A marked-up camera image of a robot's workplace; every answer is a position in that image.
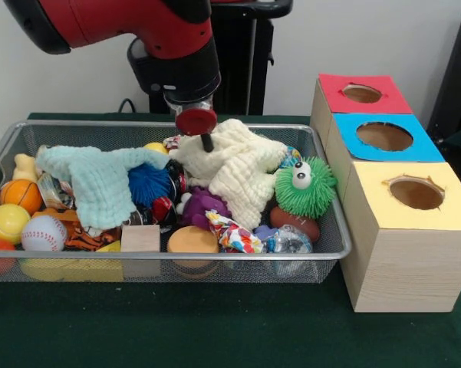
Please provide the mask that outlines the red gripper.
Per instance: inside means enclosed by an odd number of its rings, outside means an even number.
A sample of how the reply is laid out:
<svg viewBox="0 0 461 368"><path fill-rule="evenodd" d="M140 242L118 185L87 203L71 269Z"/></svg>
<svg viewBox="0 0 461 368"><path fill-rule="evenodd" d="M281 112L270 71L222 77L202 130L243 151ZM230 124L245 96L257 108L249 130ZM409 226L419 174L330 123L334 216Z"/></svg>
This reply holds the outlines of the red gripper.
<svg viewBox="0 0 461 368"><path fill-rule="evenodd" d="M177 128L187 136L201 135L205 152L212 152L214 145L211 132L217 124L217 115L213 109L189 108L176 117Z"/></svg>

